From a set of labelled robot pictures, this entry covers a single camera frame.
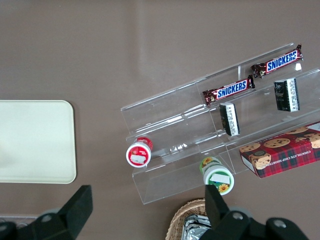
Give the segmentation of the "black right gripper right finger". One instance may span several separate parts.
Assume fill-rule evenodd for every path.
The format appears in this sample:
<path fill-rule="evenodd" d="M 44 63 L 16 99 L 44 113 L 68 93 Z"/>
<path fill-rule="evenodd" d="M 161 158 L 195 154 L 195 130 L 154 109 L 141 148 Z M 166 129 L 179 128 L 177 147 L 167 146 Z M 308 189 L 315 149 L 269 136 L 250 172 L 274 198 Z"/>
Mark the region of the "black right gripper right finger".
<path fill-rule="evenodd" d="M 202 240 L 248 240 L 251 220 L 243 212 L 230 210 L 214 185 L 205 186 L 205 210 L 211 228 Z"/>

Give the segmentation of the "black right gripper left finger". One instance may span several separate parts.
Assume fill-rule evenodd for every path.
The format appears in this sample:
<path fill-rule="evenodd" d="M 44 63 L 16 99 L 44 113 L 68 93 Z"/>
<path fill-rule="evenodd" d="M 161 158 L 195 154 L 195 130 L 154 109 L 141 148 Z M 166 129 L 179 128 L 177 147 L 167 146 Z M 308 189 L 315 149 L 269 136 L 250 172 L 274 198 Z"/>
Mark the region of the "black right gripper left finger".
<path fill-rule="evenodd" d="M 56 213 L 39 216 L 16 231 L 17 240 L 75 240 L 93 212 L 92 187 L 81 186 Z"/>

